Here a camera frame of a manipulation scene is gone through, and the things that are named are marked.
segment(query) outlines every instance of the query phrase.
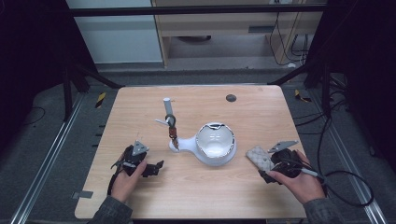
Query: wall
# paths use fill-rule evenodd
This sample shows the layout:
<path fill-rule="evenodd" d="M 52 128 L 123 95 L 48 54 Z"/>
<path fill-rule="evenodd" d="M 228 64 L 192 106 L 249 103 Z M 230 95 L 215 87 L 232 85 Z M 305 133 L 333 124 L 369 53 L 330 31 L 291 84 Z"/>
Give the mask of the wall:
<path fill-rule="evenodd" d="M 70 8 L 151 7 L 149 0 L 67 0 Z M 93 61 L 162 63 L 153 16 L 75 17 Z"/>

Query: white stick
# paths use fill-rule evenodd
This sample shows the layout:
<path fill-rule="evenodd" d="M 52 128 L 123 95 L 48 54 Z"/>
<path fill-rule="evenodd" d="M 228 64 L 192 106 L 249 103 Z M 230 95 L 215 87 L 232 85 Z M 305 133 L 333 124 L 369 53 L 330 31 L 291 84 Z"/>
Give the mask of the white stick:
<path fill-rule="evenodd" d="M 163 104 L 165 105 L 166 115 L 173 115 L 171 99 L 168 97 L 163 98 Z"/>

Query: human hand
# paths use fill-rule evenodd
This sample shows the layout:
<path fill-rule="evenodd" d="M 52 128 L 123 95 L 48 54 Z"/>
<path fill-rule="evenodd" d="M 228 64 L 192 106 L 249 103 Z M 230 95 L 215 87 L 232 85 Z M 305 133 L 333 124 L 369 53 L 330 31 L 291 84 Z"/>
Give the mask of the human hand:
<path fill-rule="evenodd" d="M 126 203 L 136 187 L 139 176 L 141 176 L 145 171 L 146 166 L 146 161 L 140 162 L 131 176 L 128 176 L 125 171 L 121 171 L 114 181 L 113 189 L 111 190 L 111 197 L 122 203 Z"/>
<path fill-rule="evenodd" d="M 308 158 L 299 150 L 296 151 L 300 159 L 309 164 Z M 266 173 L 273 179 L 285 185 L 291 193 L 293 193 L 294 197 L 296 197 L 296 199 L 302 204 L 326 197 L 320 182 L 312 175 L 300 172 L 298 176 L 289 178 L 277 171 L 269 171 Z"/>

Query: wooden table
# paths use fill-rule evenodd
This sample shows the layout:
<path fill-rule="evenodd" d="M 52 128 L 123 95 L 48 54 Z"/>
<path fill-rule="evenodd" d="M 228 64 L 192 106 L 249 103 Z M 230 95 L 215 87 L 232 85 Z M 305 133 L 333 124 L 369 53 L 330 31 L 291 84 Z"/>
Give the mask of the wooden table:
<path fill-rule="evenodd" d="M 235 102 L 226 96 L 236 96 Z M 190 153 L 169 149 L 163 98 L 172 99 L 177 135 L 190 138 L 211 121 L 228 125 L 235 135 L 233 160 L 210 167 Z M 294 196 L 277 183 L 266 184 L 246 157 L 255 146 L 299 140 L 278 86 L 173 86 L 120 89 L 80 198 L 76 217 L 91 218 L 106 197 L 110 166 L 135 140 L 149 147 L 148 163 L 164 160 L 159 175 L 141 177 L 130 198 L 133 218 L 282 218 L 305 217 Z M 301 144 L 291 149 L 303 150 Z"/>

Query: sleeve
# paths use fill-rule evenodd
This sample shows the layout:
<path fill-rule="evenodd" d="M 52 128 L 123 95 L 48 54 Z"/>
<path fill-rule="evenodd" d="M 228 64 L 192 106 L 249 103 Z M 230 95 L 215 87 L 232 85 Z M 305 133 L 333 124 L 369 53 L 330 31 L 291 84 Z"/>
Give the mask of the sleeve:
<path fill-rule="evenodd" d="M 338 208 L 330 199 L 315 199 L 304 204 L 309 223 L 345 223 Z"/>
<path fill-rule="evenodd" d="M 93 216 L 92 220 L 88 223 L 126 224 L 131 220 L 131 214 L 132 209 L 130 207 L 110 196 L 107 196 L 99 207 L 99 210 Z"/>

